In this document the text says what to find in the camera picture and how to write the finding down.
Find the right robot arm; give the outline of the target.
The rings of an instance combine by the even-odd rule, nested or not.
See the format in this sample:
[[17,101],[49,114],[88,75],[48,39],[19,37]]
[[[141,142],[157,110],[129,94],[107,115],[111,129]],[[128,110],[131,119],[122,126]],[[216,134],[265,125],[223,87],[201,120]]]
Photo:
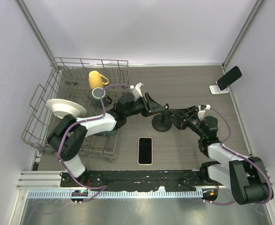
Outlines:
[[241,155],[225,146],[217,135],[218,119],[205,116],[205,112],[210,109],[209,105],[199,105],[168,111],[177,129],[189,128],[199,136],[200,152],[212,159],[200,168],[201,183],[210,185],[215,181],[224,185],[240,205],[268,203],[274,192],[262,160]]

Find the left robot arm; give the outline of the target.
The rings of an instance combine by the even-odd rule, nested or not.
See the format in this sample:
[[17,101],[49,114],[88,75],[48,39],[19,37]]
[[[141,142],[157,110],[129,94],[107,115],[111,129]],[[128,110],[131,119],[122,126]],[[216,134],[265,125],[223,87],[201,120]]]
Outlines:
[[77,187],[82,187],[87,184],[89,172],[78,153],[86,137],[118,130],[130,116],[141,114],[149,117],[166,114],[168,109],[168,104],[160,105],[148,93],[135,100],[134,95],[127,92],[101,116],[83,119],[77,119],[70,114],[64,116],[48,136],[47,143],[57,153],[57,160],[60,160],[68,170],[71,182]]

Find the black case phone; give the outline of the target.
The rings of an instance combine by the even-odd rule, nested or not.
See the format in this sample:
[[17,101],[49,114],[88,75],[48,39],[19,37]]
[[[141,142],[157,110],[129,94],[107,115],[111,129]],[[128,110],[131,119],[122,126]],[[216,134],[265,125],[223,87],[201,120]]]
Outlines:
[[226,74],[224,74],[219,80],[217,80],[217,86],[220,90],[225,90],[232,83],[238,80],[242,76],[242,72],[238,66],[234,66]]

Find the black clamp phone stand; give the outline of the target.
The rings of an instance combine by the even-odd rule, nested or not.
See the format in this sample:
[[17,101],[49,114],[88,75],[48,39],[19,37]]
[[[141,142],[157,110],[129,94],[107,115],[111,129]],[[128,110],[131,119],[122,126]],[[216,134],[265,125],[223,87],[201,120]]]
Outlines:
[[170,120],[171,114],[168,112],[169,104],[164,106],[166,108],[166,112],[155,115],[152,119],[152,126],[158,132],[167,132],[172,127],[172,122]]

